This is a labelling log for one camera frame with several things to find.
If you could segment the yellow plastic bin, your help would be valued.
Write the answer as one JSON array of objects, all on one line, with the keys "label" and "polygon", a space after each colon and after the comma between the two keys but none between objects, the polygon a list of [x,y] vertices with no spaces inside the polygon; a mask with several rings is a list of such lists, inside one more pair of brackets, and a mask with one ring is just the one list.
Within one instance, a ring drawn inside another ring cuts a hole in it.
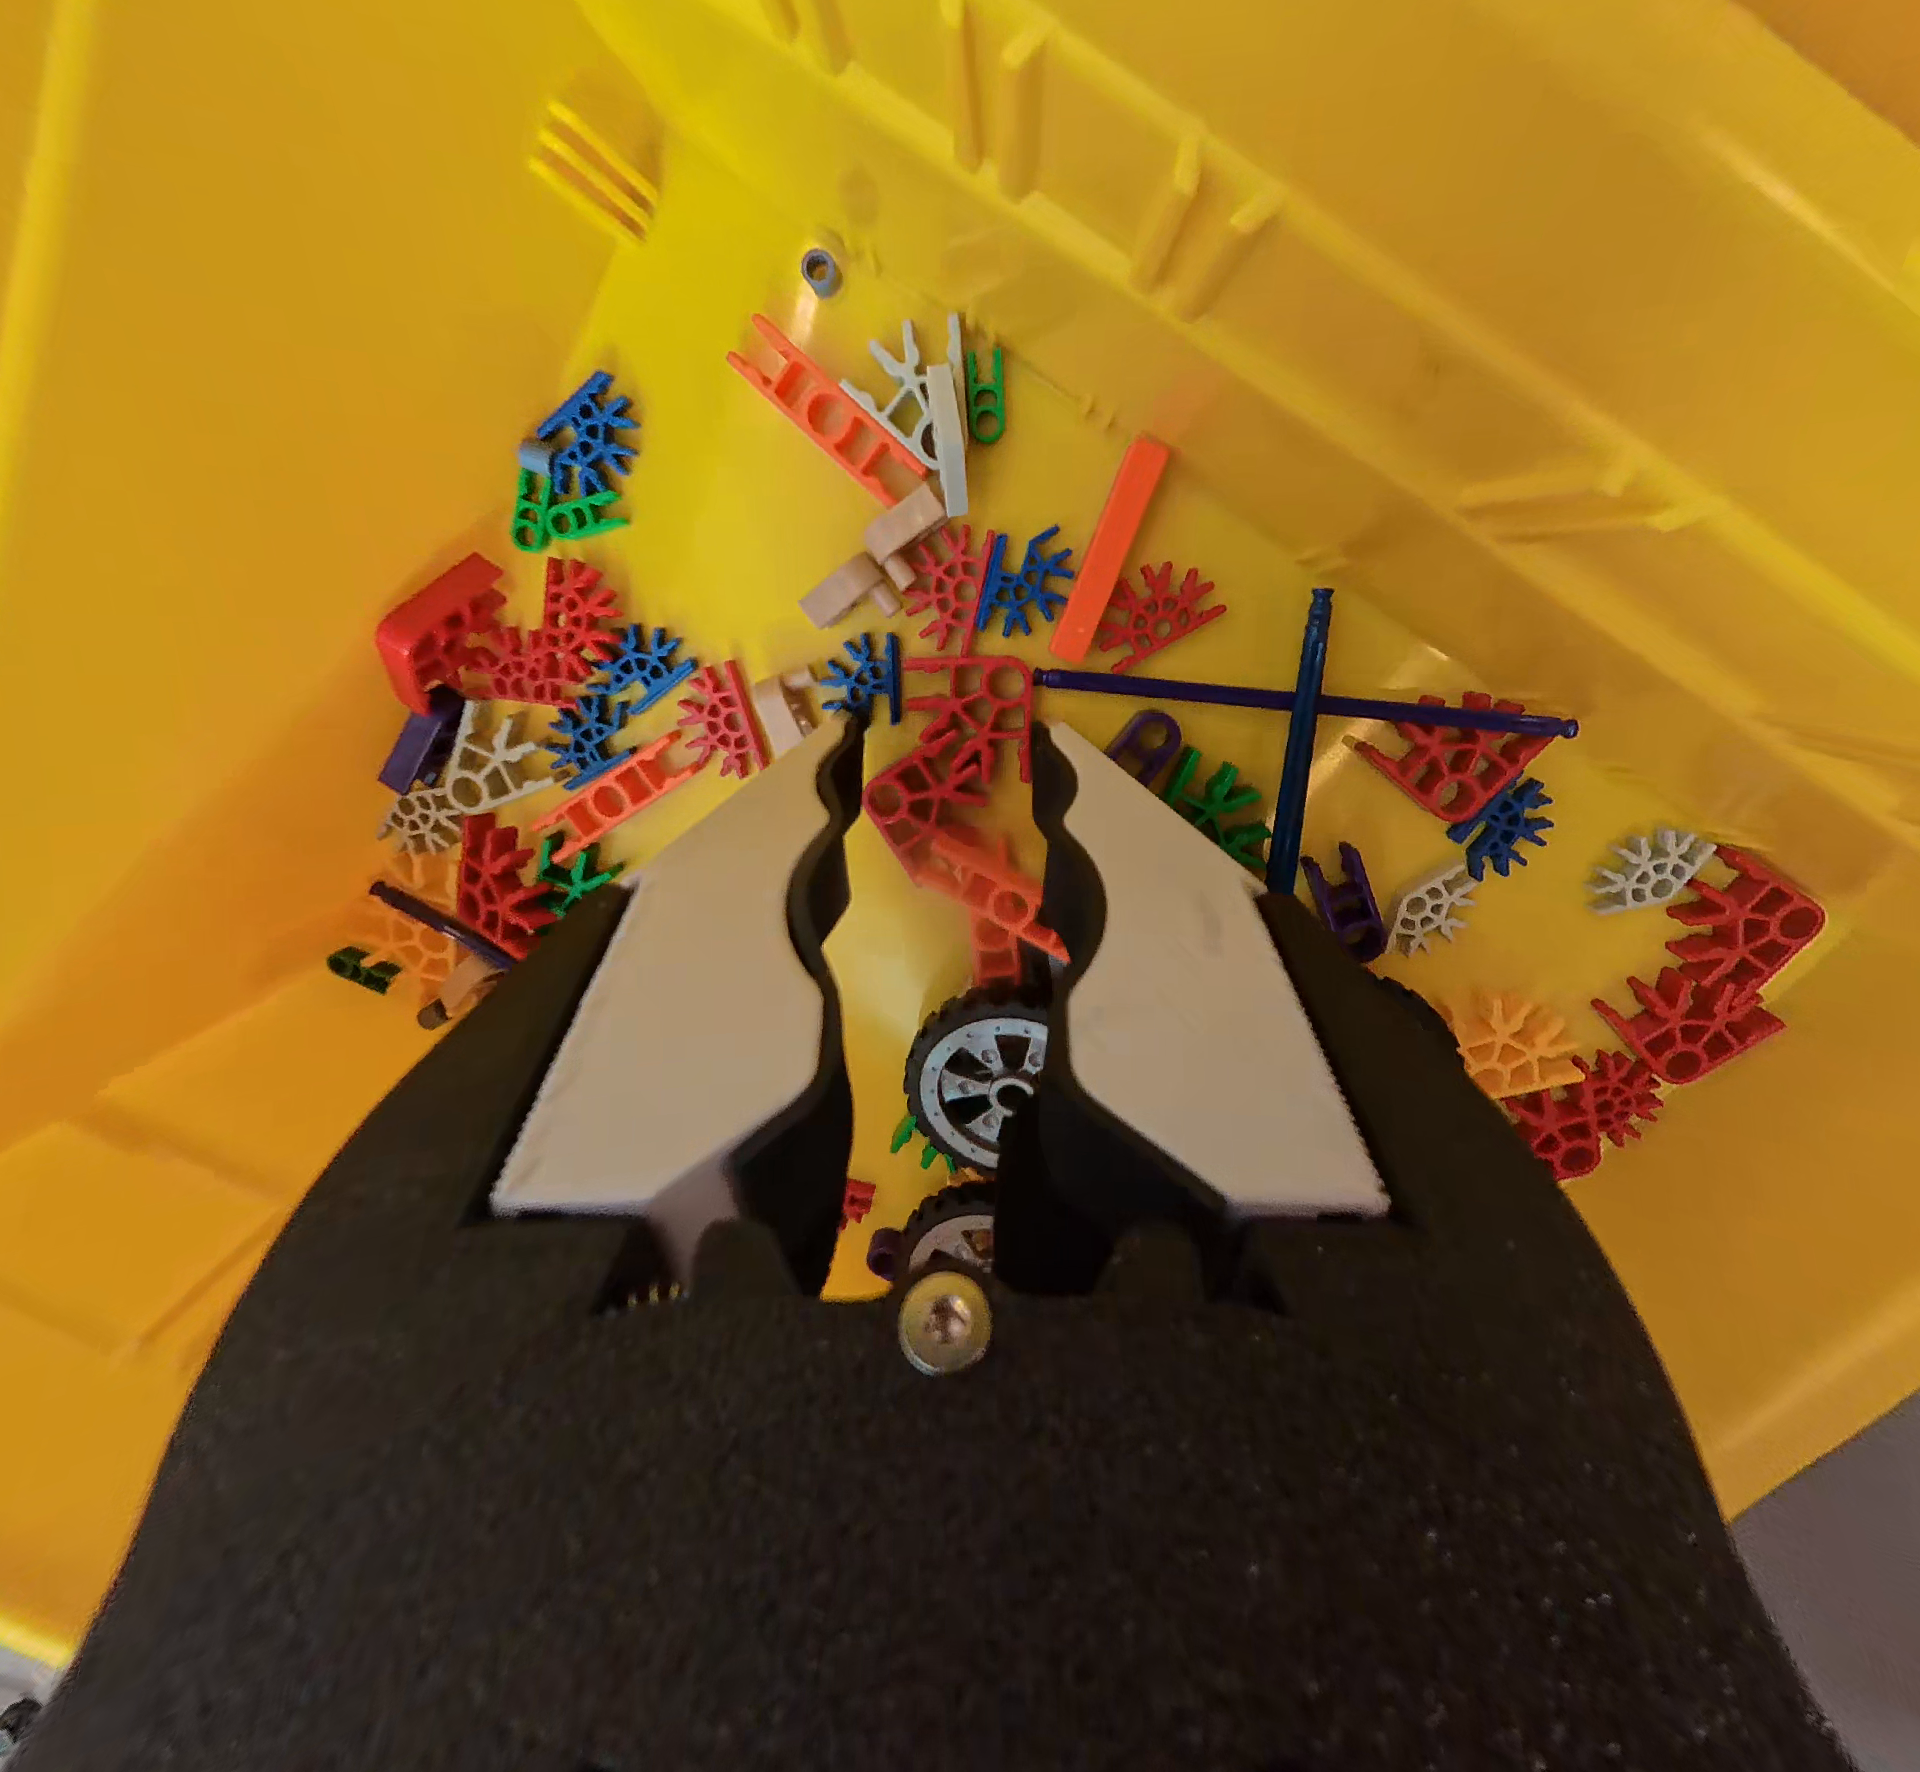
[{"label": "yellow plastic bin", "polygon": [[1551,842],[1399,975],[1581,1049],[1713,832],[1825,905],[1783,1032],[1574,1207],[1718,1501],[1916,1393],[1916,0],[3,0],[3,1644],[63,1667],[239,1287],[432,1049],[323,970],[388,868],[370,627],[507,543],[580,373],[596,559],[806,660],[859,491],[726,368],[958,309],[976,515],[1228,617],[1172,675],[1585,716]]}]

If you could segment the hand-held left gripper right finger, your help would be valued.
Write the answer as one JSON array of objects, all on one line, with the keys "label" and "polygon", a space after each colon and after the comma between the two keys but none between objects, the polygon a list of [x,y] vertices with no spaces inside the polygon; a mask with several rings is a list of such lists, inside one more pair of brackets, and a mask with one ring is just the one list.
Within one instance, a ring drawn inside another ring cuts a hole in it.
[{"label": "hand-held left gripper right finger", "polygon": [[1047,1077],[1228,1216],[1380,1216],[1386,1187],[1257,876],[1079,727],[1030,741],[1043,914],[1068,946]]}]

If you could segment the grey toy wheel black tyre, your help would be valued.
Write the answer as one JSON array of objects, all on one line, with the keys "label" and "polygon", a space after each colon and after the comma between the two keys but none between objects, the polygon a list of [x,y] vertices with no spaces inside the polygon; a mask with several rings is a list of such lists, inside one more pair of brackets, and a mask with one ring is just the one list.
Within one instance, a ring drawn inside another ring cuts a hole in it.
[{"label": "grey toy wheel black tyre", "polygon": [[992,1199],[992,1181],[936,1187],[904,1230],[874,1235],[866,1274],[898,1281],[939,1256],[970,1274],[992,1274]]},{"label": "grey toy wheel black tyre", "polygon": [[1038,1108],[1047,1004],[1017,982],[939,998],[904,1055],[904,1114],[958,1173],[992,1177],[1003,1131]]}]

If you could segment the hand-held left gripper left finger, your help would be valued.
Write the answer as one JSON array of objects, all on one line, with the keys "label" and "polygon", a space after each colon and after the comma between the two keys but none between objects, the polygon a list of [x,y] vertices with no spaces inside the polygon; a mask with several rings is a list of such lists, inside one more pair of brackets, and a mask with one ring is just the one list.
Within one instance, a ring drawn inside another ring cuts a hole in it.
[{"label": "hand-held left gripper left finger", "polygon": [[825,936],[847,914],[866,712],[828,716],[625,873],[625,905],[495,1177],[495,1212],[638,1216],[673,1281],[756,1216],[828,1279],[853,1070]]}]

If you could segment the pile of mixed toy pieces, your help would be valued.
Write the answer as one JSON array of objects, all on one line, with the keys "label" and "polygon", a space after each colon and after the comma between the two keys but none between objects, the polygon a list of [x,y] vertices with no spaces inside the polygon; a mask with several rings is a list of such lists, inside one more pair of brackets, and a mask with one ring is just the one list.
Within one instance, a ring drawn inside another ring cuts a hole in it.
[{"label": "pile of mixed toy pieces", "polygon": [[983,1305],[987,1279],[1038,1301],[1085,1301],[1088,1281],[1122,1259],[1132,1239],[1172,1239],[1175,1279],[1200,1301],[1282,1305],[1299,1259],[1340,1264],[1411,1256],[1437,1259],[1447,1246],[1492,1256],[1492,1235],[1542,1212],[1561,1216],[1561,1187],[1585,1181],[1608,1152],[1637,1142],[1674,1104],[1680,1142],[1625,1187],[1574,1203],[1602,1212],[1602,1246],[1625,1259],[1625,1287],[1653,1287],[1653,1239],[1663,1279],[1680,1264],[1793,1259],[1816,1203],[1814,1168],[1829,1158],[1829,1079],[1833,1061],[1768,1055],[1783,1037],[1768,982],[1825,926],[1789,873],[1749,847],[1693,847],[1693,837],[1646,837],[1620,847],[1608,908],[1653,888],[1672,921],[1674,961],[1657,979],[1625,979],[1635,1011],[1602,1004],[1608,1049],[1585,1055],[1561,1037],[1549,1004],[1508,997],[1461,998],[1404,988],[1377,975],[1386,946],[1426,941],[1432,921],[1457,921],[1474,895],[1485,853],[1505,868],[1522,837],[1542,837],[1549,792],[1505,764],[1488,771],[1488,807],[1447,815],[1474,855],[1422,883],[1392,926],[1377,926],[1354,847],[1340,853],[1347,883],[1328,888],[1320,864],[1315,914],[1282,895],[1288,864],[1264,868],[1261,792],[1228,771],[1207,789],[1175,771],[1155,789],[1140,764],[1140,733],[1160,702],[1250,702],[1305,710],[1308,696],[1218,686],[1218,681],[1140,681],[1097,672],[1030,672],[1023,656],[973,650],[973,588],[1002,588],[1002,539],[983,552],[939,559],[910,609],[936,609],[950,632],[944,656],[904,660],[898,638],[853,638],[828,672],[770,675],[745,686],[733,660],[708,672],[673,664],[688,727],[666,727],[625,749],[604,733],[638,710],[641,681],[666,681],[669,632],[610,632],[588,565],[547,565],[544,656],[499,660],[510,696],[559,696],[559,675],[580,675],[580,696],[552,725],[547,775],[531,789],[569,792],[544,818],[544,847],[524,847],[490,804],[456,800],[456,908],[418,905],[377,883],[370,895],[404,914],[439,926],[468,946],[484,988],[499,1004],[478,1025],[456,1025],[446,1055],[432,1055],[342,1152],[323,1181],[304,1199],[304,1222],[317,1199],[366,1212],[366,1239],[423,1264],[423,1246],[468,1235],[468,1256],[524,1239],[531,1259],[552,1259],[561,1239],[638,1246],[638,1264],[610,1279],[604,1305],[646,1294],[688,1294],[661,1264],[638,1216],[596,1212],[495,1212],[495,1177],[520,1131],[520,1119],[569,1032],[569,1019],[610,941],[625,905],[625,873],[652,864],[678,832],[708,818],[739,783],[796,749],[828,716],[866,712],[859,815],[888,855],[927,899],[950,899],[973,926],[973,988],[1017,982],[1047,1004],[1047,1055],[1058,1023],[1058,979],[1068,970],[1063,936],[1043,914],[1047,837],[1030,807],[1030,741],[1047,727],[1043,702],[1128,696],[1144,712],[1106,749],[1132,783],[1207,837],[1257,876],[1261,921],[1305,997],[1308,1025],[1354,1114],[1363,1142],[1386,1187],[1380,1216],[1354,1212],[1264,1212],[1228,1216],[1200,1207],[1172,1158],[1144,1158],[1097,1108],[1068,1108],[1063,1079],[1038,1088],[1038,1108],[1003,1131],[992,1181],[992,1274],[931,1259],[898,1287],[958,1294]]}]

